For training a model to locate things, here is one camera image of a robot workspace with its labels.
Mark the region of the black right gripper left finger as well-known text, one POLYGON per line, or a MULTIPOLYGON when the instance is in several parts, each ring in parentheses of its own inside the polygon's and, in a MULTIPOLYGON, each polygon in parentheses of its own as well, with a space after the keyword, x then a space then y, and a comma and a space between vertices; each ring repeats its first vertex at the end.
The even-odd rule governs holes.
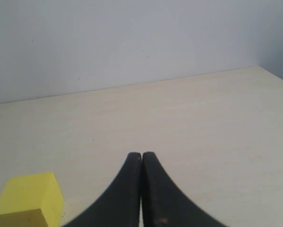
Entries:
POLYGON ((141 154, 129 153, 120 171, 104 193, 65 226, 138 227, 141 168, 141 154))

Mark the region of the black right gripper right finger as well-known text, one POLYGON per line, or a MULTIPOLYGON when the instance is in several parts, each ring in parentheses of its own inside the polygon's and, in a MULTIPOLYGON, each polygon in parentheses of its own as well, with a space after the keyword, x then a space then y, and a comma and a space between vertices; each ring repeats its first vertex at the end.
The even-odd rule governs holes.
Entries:
POLYGON ((141 199, 145 227, 223 227, 172 181, 154 152, 142 156, 141 199))

